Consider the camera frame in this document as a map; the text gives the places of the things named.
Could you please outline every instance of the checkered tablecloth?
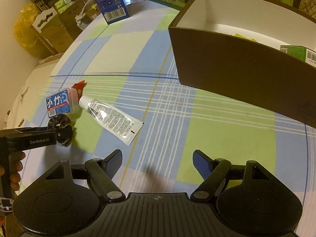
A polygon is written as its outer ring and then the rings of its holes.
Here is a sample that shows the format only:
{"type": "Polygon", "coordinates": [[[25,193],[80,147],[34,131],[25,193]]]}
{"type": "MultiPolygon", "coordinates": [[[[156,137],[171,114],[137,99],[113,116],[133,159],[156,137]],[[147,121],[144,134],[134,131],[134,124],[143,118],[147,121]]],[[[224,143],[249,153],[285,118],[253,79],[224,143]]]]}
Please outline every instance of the checkered tablecloth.
{"type": "Polygon", "coordinates": [[[179,83],[168,25],[178,11],[143,2],[129,19],[94,20],[52,72],[24,126],[45,126],[45,97],[84,79],[84,94],[144,122],[127,146],[85,111],[70,147],[26,151],[21,190],[60,159],[73,164],[123,152],[114,182],[128,194],[191,192],[202,182],[192,164],[199,149],[211,158],[244,165],[256,160],[303,204],[299,236],[316,236],[316,130],[296,120],[179,83]]]}

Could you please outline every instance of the metal screw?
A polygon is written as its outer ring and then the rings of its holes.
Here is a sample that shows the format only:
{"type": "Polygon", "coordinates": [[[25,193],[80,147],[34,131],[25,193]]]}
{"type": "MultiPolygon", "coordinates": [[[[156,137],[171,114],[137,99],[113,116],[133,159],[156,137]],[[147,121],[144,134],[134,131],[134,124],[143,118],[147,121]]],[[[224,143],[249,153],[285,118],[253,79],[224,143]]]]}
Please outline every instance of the metal screw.
{"type": "Polygon", "coordinates": [[[123,196],[123,194],[119,191],[110,191],[107,193],[107,196],[110,198],[110,199],[118,199],[120,197],[123,196]]]}
{"type": "Polygon", "coordinates": [[[197,199],[206,199],[209,194],[206,191],[196,191],[193,196],[197,199]]]}

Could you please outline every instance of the crosshair symbol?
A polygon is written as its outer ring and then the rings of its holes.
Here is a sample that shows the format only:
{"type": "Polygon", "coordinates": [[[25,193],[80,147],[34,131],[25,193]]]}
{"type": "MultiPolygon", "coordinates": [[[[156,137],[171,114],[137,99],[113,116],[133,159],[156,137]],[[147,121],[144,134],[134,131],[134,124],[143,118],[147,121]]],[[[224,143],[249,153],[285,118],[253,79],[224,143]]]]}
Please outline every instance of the crosshair symbol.
{"type": "Polygon", "coordinates": [[[154,197],[154,199],[155,199],[155,200],[157,200],[157,201],[159,201],[159,200],[161,200],[161,199],[162,199],[162,197],[161,197],[161,196],[159,196],[159,195],[157,195],[157,196],[155,196],[155,197],[154,197]]]}

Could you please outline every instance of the beige quilted cushion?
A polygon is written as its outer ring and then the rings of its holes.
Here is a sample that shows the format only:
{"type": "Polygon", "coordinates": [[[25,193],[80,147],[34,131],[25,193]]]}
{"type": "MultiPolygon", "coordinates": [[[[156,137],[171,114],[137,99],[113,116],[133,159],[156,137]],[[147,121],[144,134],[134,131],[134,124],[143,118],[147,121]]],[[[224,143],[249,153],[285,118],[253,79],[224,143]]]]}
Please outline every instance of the beige quilted cushion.
{"type": "Polygon", "coordinates": [[[298,9],[316,19],[316,0],[301,0],[298,9]]]}

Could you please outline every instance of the wall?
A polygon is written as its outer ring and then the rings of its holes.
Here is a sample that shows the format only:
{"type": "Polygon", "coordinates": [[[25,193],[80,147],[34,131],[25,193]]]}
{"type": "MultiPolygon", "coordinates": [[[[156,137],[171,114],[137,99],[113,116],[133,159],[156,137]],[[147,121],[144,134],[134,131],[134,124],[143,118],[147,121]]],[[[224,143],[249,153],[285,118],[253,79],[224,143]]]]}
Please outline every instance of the wall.
{"type": "Polygon", "coordinates": [[[0,0],[0,129],[20,88],[38,63],[13,36],[13,25],[20,10],[30,0],[0,0]]]}

